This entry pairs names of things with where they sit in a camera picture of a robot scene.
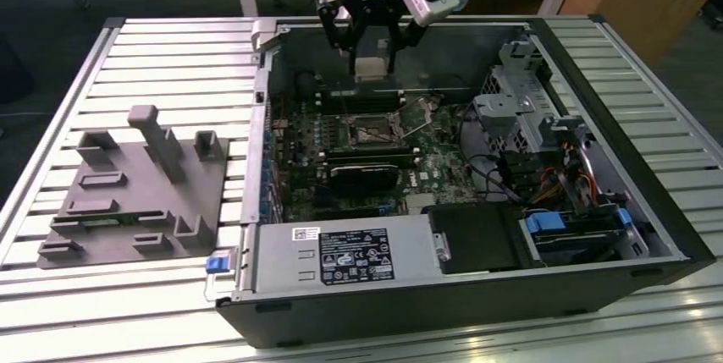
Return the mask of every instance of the power supply label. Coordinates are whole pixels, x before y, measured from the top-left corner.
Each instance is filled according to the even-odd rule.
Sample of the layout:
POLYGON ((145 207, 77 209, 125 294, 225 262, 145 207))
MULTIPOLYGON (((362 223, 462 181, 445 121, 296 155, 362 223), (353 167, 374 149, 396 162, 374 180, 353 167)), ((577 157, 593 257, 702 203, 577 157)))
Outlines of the power supply label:
POLYGON ((320 233, 318 260, 326 285, 394 279, 385 229, 320 233))

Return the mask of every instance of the metal slotted platform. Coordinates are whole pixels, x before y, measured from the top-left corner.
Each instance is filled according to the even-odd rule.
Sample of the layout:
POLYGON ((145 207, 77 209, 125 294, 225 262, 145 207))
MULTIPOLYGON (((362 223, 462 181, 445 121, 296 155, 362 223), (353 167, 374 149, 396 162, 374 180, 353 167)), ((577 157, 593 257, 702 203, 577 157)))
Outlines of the metal slotted platform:
MULTIPOLYGON (((720 148, 605 25, 580 17, 548 24, 720 257, 720 148)), ((81 132, 109 128, 117 141, 140 141, 125 124, 136 104, 158 107, 158 122, 178 139, 200 129, 232 139, 217 247, 237 244, 250 25, 250 19, 129 19, 102 30, 0 213, 0 361, 708 361, 723 352, 720 263, 589 315, 265 350, 246 346, 213 311, 202 258, 37 269, 35 251, 79 164, 71 148, 81 132)), ((573 112, 564 85, 553 85, 573 112)), ((216 291, 230 288, 230 276, 216 282, 216 291)))

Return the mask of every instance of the open computer chassis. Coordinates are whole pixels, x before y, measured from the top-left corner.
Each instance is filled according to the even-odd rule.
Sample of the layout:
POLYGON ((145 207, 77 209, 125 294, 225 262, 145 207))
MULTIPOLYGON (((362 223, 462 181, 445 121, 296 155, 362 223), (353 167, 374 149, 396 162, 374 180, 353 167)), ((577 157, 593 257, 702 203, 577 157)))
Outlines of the open computer chassis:
POLYGON ((712 262, 541 19, 449 19, 378 80, 345 74, 321 36, 313 20, 254 26, 217 300, 253 346, 586 313, 712 262))

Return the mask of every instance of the white table leg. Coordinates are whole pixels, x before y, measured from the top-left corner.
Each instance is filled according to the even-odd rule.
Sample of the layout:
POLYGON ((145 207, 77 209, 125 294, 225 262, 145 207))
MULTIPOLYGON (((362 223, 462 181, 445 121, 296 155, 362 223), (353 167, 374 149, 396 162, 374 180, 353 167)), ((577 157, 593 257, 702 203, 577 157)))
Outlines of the white table leg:
POLYGON ((258 7, 256 5, 256 0, 238 0, 240 10, 244 16, 258 16, 258 7))
POLYGON ((541 16, 556 15, 562 7, 562 2, 564 0, 542 0, 537 14, 541 16))

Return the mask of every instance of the white label sticker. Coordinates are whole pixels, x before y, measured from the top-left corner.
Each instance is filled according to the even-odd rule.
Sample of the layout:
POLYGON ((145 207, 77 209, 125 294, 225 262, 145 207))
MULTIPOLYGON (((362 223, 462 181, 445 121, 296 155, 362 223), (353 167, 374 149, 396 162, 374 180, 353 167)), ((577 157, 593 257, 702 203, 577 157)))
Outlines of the white label sticker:
POLYGON ((392 271, 392 267, 390 266, 376 266, 373 268, 373 272, 390 272, 392 271))
POLYGON ((317 240, 321 228, 317 226, 310 228, 293 228, 290 230, 290 240, 317 240))

